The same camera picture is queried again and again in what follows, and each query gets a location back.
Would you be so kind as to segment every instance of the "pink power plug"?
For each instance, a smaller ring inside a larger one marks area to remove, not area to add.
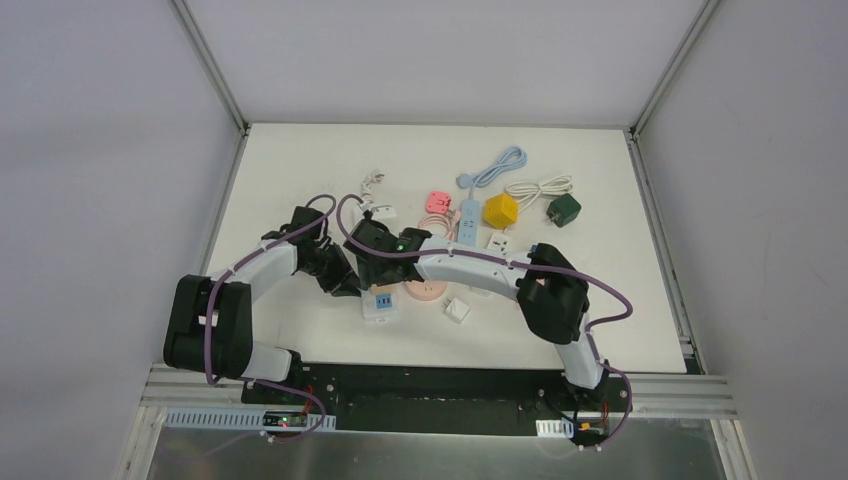
[[[450,208],[450,194],[445,192],[433,191],[427,198],[427,204],[424,209],[427,213],[438,213],[444,215],[448,213]]]

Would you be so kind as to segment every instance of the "white power strip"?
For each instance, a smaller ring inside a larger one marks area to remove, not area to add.
[[[368,322],[386,323],[400,318],[396,290],[371,293],[362,291],[362,317]]]

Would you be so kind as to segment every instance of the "white wall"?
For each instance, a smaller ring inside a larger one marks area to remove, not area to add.
[[[844,478],[848,3],[728,1],[650,122],[697,340],[760,478]]]
[[[628,126],[702,1],[188,3],[251,121]]]
[[[234,126],[165,1],[0,6],[0,477],[109,478]]]

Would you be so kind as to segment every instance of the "electrical outlet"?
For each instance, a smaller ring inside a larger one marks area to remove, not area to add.
[[[493,233],[492,238],[489,239],[489,245],[486,246],[486,249],[504,253],[509,250],[510,245],[512,245],[512,238],[508,235]]]
[[[473,198],[465,199],[460,206],[460,212],[462,212],[462,218],[459,220],[456,242],[476,247],[477,226],[480,224],[480,202]]]
[[[381,293],[377,295],[374,300],[377,305],[377,310],[382,310],[384,308],[392,308],[393,306],[391,293]]]

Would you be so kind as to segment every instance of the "power strip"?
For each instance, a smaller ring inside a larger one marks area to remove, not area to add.
[[[459,211],[462,217],[459,220],[456,243],[477,246],[477,226],[480,225],[480,202],[473,198],[462,201]]]
[[[400,318],[397,292],[380,290],[379,293],[370,290],[362,291],[362,317],[367,322],[386,323]]]

